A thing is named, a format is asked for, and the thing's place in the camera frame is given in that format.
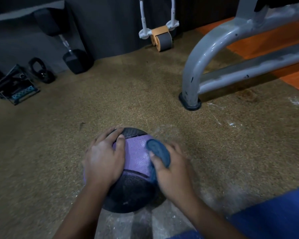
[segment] dark gray wall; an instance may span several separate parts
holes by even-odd
[[[0,0],[0,13],[56,0]],[[132,52],[150,43],[141,40],[139,0],[66,0],[73,10],[82,39],[93,58]],[[149,28],[170,20],[171,0],[144,0]],[[73,48],[82,48],[77,32],[68,34]],[[37,56],[54,72],[66,69],[62,56],[67,50],[59,39],[44,35],[30,17],[0,22],[0,70],[7,72],[15,63],[26,65]]]

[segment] purple medicine ball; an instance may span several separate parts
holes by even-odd
[[[145,148],[146,142],[153,137],[130,127],[124,128],[122,134],[126,139],[123,174],[110,188],[103,205],[104,209],[115,213],[137,211],[155,199],[158,192],[157,184],[150,180],[151,160]]]

